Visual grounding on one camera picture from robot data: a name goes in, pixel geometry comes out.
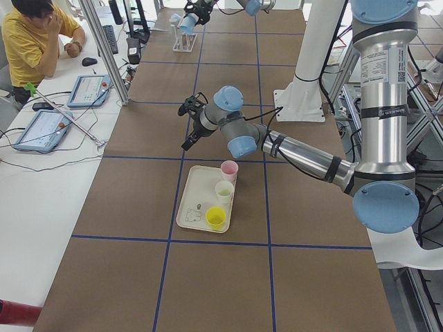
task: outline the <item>blue tablet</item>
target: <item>blue tablet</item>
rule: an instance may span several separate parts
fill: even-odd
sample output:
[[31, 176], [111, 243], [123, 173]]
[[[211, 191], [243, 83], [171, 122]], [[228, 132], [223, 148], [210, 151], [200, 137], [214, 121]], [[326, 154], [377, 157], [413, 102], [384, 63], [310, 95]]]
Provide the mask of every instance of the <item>blue tablet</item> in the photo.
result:
[[62, 140], [71, 121], [57, 111], [42, 109], [29, 122], [12, 147], [19, 151], [51, 152]]
[[111, 78], [108, 75], [83, 75], [77, 77], [68, 107], [100, 106], [106, 100], [111, 87]]

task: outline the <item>white table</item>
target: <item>white table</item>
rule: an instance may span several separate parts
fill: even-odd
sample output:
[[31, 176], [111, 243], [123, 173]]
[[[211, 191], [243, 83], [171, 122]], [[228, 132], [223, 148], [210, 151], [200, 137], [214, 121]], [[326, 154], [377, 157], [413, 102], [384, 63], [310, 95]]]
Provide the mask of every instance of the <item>white table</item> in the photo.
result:
[[[61, 54], [54, 77], [46, 78], [38, 87], [44, 95], [70, 91], [79, 75], [93, 75], [93, 70], [97, 74], [107, 73], [102, 59], [98, 57], [89, 27], [84, 22], [83, 27], [87, 33], [83, 52], [75, 59], [66, 53]], [[119, 48], [119, 54], [114, 55], [117, 66], [122, 66], [125, 63], [122, 58], [127, 57], [126, 36], [122, 27], [114, 26]], [[98, 63], [83, 67], [81, 61], [84, 57], [94, 57]], [[56, 103], [66, 104], [68, 97], [53, 95], [49, 98]], [[30, 102], [19, 112], [10, 128], [25, 127], [30, 122], [35, 115], [32, 104]], [[111, 89], [106, 102], [94, 108], [98, 121], [91, 133], [100, 140], [108, 140], [120, 107], [118, 95]], [[84, 109], [70, 111], [77, 119]], [[96, 117], [91, 110], [79, 119], [85, 128], [89, 128], [95, 121]], [[8, 133], [11, 142], [15, 142], [20, 133]], [[7, 144], [6, 138], [0, 140], [0, 146]], [[0, 163], [0, 299], [43, 305], [101, 160], [99, 155], [102, 149], [98, 149], [89, 138], [84, 139], [84, 134], [74, 126], [56, 149], [79, 146], [75, 150], [54, 151], [50, 154], [20, 152], [11, 147], [0, 148], [2, 160], [33, 169], [52, 168], [93, 157], [43, 172]], [[0, 330], [21, 332], [32, 329], [0, 325]]]

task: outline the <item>smartphone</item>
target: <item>smartphone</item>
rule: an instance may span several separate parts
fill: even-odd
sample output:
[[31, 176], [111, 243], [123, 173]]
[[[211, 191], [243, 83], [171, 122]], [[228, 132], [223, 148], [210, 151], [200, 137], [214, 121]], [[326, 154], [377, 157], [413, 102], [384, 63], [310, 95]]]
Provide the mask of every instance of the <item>smartphone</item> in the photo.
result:
[[40, 109], [54, 109], [54, 108], [47, 102], [35, 102], [33, 104], [33, 110], [39, 111]]

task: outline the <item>red object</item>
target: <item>red object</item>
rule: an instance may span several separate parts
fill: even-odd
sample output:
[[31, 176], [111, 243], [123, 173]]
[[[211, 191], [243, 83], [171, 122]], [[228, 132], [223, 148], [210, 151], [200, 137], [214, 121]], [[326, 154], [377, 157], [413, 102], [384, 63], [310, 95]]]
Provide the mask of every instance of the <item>red object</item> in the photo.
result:
[[34, 326], [42, 308], [0, 299], [0, 324]]

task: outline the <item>hand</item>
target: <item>hand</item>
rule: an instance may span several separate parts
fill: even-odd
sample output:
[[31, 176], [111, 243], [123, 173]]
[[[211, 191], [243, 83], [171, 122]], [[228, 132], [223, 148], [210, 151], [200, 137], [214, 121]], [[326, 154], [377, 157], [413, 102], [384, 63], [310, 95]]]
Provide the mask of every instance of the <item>hand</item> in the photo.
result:
[[75, 43], [67, 43], [64, 46], [64, 50], [68, 53], [70, 57], [78, 57], [80, 54], [80, 47]]
[[62, 18], [55, 12], [52, 12], [45, 18], [43, 28], [46, 30], [48, 35], [58, 36], [60, 29], [62, 28], [62, 23]]

